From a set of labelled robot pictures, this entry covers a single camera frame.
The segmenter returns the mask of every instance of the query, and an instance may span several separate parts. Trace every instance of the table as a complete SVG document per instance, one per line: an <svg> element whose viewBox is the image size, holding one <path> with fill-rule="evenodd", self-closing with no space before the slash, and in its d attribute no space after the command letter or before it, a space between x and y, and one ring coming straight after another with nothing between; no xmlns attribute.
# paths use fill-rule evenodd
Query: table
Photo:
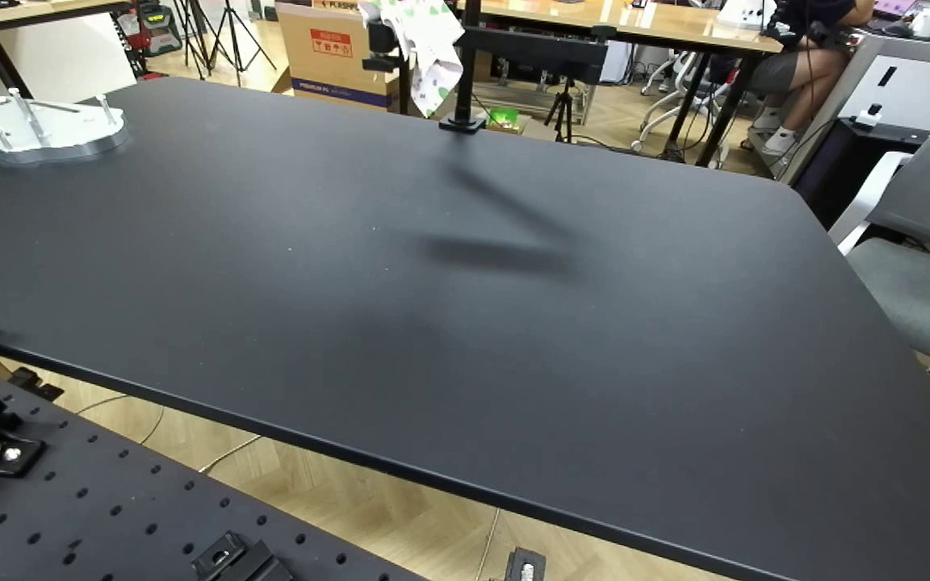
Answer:
<svg viewBox="0 0 930 581"><path fill-rule="evenodd" d="M781 184L191 82L0 172L0 353L739 579L930 579L930 385Z"/></svg>
<svg viewBox="0 0 930 581"><path fill-rule="evenodd" d="M78 16L109 13L109 9L125 9L125 6L129 6L125 0L18 4L18 6L0 9L0 29L18 29L18 25L36 25L36 24L56 24L56 19L78 19Z"/></svg>
<svg viewBox="0 0 930 581"><path fill-rule="evenodd" d="M634 0L576 0L576 4L569 0L483 0L482 13L497 16L497 19L563 25L563 29L607 25L612 29L618 40L628 40L628 43L741 56L739 82L725 95L719 118L712 123L708 144L696 155L696 164L711 164L711 155L717 151L725 133L725 123L759 59L781 51L781 43L759 34L756 29L747 29L747 25L719 24L717 9L700 9L700 6L650 4L646 9L634 9ZM669 157L680 157L678 134L690 110L694 90L704 79L704 69L708 69L708 59L700 59L700 63L694 69L690 90L669 133L669 143L664 143Z"/></svg>

